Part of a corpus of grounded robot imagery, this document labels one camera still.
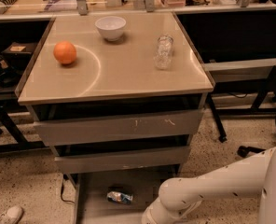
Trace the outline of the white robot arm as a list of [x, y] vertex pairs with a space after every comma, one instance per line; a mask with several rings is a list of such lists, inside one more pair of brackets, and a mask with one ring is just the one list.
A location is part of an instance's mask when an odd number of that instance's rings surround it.
[[144, 211], [142, 224], [175, 224], [201, 202], [260, 196], [258, 224], [276, 224], [276, 147], [194, 178], [170, 178]]

